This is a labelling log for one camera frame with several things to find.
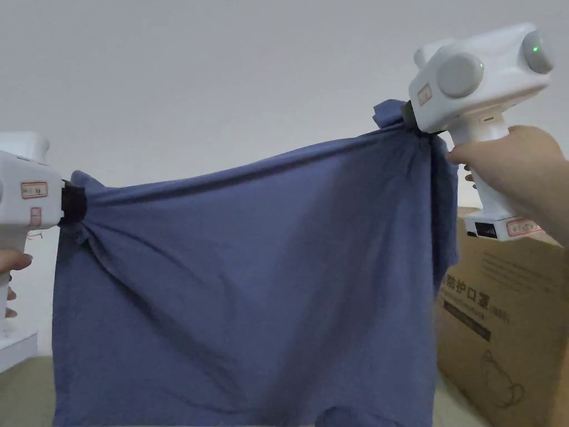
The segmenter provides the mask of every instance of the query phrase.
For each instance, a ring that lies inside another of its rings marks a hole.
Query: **finger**
[[[31,255],[16,251],[15,249],[4,249],[0,251],[0,273],[7,273],[10,270],[23,270],[31,263]]]
[[[466,164],[469,160],[469,144],[454,147],[450,153],[447,154],[447,160],[455,165]]]

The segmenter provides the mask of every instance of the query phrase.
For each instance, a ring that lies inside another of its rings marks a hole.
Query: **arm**
[[[504,194],[516,213],[569,247],[569,162],[551,135],[514,126],[502,139],[456,147],[448,159],[467,164]]]

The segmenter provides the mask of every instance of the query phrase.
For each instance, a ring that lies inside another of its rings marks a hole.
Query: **blue t-shirt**
[[[456,169],[401,105],[197,178],[74,173],[88,212],[57,254],[55,426],[430,426]]]

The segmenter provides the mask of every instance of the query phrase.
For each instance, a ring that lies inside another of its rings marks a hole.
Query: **gray cylindrical knob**
[[[549,40],[539,30],[532,31],[525,36],[522,51],[527,64],[536,73],[547,74],[555,66]]]
[[[484,65],[472,54],[461,52],[447,58],[437,70],[440,90],[450,98],[464,98],[474,92],[484,77]]]

